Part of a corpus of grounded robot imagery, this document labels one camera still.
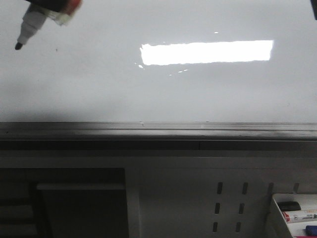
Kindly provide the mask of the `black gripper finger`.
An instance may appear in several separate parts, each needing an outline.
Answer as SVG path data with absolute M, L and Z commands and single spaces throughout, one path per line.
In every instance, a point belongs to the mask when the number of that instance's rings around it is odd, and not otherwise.
M 311 2 L 314 18 L 315 20 L 317 20 L 317 0 L 310 0 L 310 2 Z

